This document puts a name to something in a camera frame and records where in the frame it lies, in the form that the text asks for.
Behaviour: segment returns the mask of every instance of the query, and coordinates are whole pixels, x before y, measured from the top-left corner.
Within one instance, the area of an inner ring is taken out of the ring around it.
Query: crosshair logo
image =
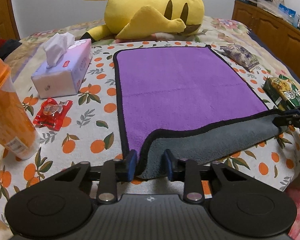
[[[150,196],[150,197],[147,197],[146,200],[149,201],[149,202],[153,202],[156,199],[154,197]]]

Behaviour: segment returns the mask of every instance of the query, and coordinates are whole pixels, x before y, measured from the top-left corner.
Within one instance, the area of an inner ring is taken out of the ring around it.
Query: pikachu plush
[[[116,39],[131,40],[158,32],[191,36],[198,32],[203,16],[202,0],[108,0],[105,24],[82,39],[95,42],[115,34]]]

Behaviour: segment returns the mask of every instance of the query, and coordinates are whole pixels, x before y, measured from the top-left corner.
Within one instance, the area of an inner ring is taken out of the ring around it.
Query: red candy wrapper
[[[68,100],[58,104],[53,98],[48,98],[42,103],[41,109],[35,116],[33,123],[59,131],[72,103],[72,101]]]

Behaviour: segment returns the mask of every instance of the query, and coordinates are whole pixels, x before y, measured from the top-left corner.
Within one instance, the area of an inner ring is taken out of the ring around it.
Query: white tissue
[[[66,53],[67,49],[74,44],[74,36],[71,33],[56,33],[43,44],[43,50],[47,55],[47,68],[54,67],[58,60]]]

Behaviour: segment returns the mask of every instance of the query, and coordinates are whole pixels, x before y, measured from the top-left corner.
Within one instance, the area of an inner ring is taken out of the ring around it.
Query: floral blanket
[[[42,43],[57,32],[70,32],[78,39],[86,30],[99,24],[102,24],[102,21],[33,34],[22,39],[22,45],[6,58],[5,62],[12,67],[14,86],[30,119],[33,119],[33,112],[38,111],[43,101],[37,98],[30,79],[31,74],[45,59]],[[92,64],[83,81],[79,97],[71,97],[74,106],[65,118],[60,132],[40,128],[42,149],[26,161],[19,161],[0,146],[0,239],[8,239],[11,236],[4,217],[4,206],[13,194],[80,160],[89,160],[92,165],[100,165],[107,159],[121,158],[117,121],[114,121],[116,120],[116,101],[112,55],[115,51],[135,47],[210,44],[216,52],[220,52],[219,46],[230,43],[242,45],[260,61],[260,65],[252,73],[247,73],[241,66],[225,58],[263,99],[269,109],[275,106],[262,89],[267,76],[278,77],[284,74],[292,79],[300,90],[300,84],[294,80],[288,69],[252,40],[248,35],[248,29],[236,21],[204,17],[199,33],[187,38],[156,33],[142,41],[120,41],[109,37],[94,43]],[[91,100],[95,97],[100,98],[102,103]],[[89,130],[92,129],[93,124],[98,129],[102,129],[95,132],[98,138],[94,137],[94,130]],[[231,153],[221,161],[283,191],[300,174],[300,132],[291,126],[288,131],[277,138],[260,142],[242,152]],[[168,184],[164,179],[159,179],[155,181],[134,180],[132,183],[118,187],[122,193],[179,193],[182,185]],[[296,195],[296,190],[293,188],[291,192],[292,195]],[[297,239],[300,237],[300,230],[298,230],[300,219],[296,221],[296,224],[298,226],[294,226],[291,232],[296,235]]]

